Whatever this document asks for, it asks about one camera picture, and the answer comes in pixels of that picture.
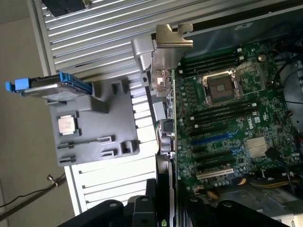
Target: green circuit board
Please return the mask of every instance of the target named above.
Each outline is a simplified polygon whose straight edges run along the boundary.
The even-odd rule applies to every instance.
[[[277,68],[270,44],[248,44],[237,51],[182,59],[176,71],[178,174],[189,191],[230,185],[234,177],[278,166],[264,155],[271,147],[287,163],[299,162],[283,91],[278,83],[273,89]],[[215,71],[218,75],[200,73],[204,66],[198,61],[211,58],[222,64],[230,55],[241,60],[232,73],[231,67]],[[238,80],[237,90],[228,90],[230,78]]]

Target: gray plastic shroud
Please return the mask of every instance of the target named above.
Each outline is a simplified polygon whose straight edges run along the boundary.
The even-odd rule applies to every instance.
[[[136,155],[139,142],[128,78],[94,82],[93,95],[66,102],[48,102],[51,108],[59,166]],[[73,114],[78,133],[62,136],[58,117]]]

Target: silver metal frame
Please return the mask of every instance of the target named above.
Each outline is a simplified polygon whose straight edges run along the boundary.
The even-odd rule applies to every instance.
[[[158,24],[176,27],[285,0],[93,0],[90,9],[58,18],[39,0],[27,1],[44,76],[64,71],[86,81],[122,75],[130,81],[141,152],[65,167],[78,215],[108,198],[125,203],[132,195],[143,194],[146,179],[155,176],[158,146],[144,88],[146,75],[136,64],[131,40],[155,33]]]

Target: floor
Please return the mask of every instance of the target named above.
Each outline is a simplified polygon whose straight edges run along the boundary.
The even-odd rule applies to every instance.
[[[0,25],[0,41],[0,181],[4,200],[9,202],[49,186],[47,175],[60,176],[63,168],[56,162],[50,113],[44,101],[4,89],[5,81],[42,76],[30,18]],[[55,227],[72,217],[65,184],[12,215],[9,226]]]

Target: heatsink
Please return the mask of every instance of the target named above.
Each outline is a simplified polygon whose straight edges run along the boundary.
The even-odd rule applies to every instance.
[[[251,158],[265,156],[265,152],[269,149],[265,137],[258,137],[246,141],[248,151]]]

